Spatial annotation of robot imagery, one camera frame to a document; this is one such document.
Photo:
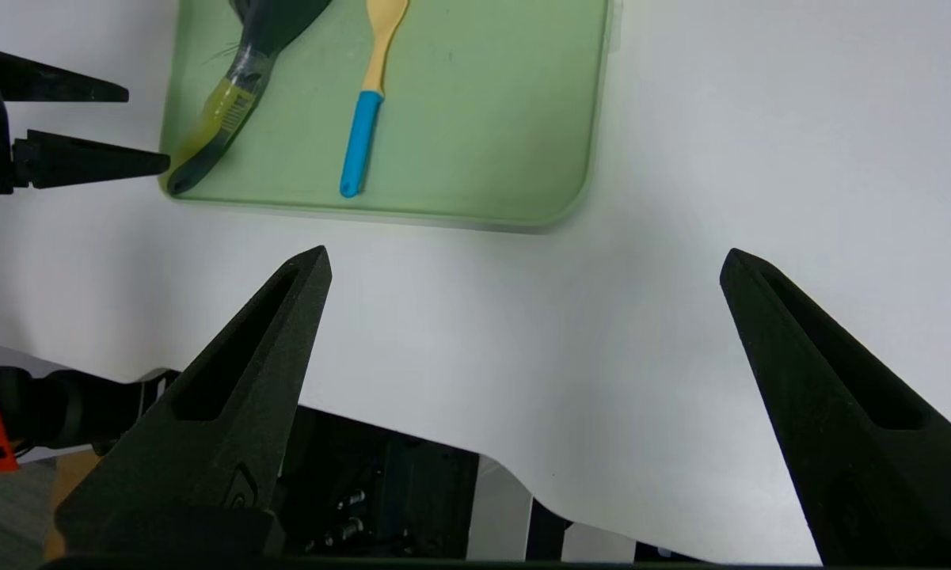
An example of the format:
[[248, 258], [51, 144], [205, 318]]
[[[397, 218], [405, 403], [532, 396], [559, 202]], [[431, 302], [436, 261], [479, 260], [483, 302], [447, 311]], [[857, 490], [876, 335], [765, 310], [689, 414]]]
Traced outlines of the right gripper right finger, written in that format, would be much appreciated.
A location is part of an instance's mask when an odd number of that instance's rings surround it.
[[782, 271], [719, 284], [820, 560], [951, 565], [951, 423]]

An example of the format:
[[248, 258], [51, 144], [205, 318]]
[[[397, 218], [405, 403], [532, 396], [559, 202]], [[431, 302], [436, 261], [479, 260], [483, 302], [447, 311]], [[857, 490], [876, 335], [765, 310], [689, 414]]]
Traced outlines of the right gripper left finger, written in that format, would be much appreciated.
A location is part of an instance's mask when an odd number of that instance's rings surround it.
[[284, 262], [56, 509], [69, 557], [257, 558], [333, 281], [323, 246]]

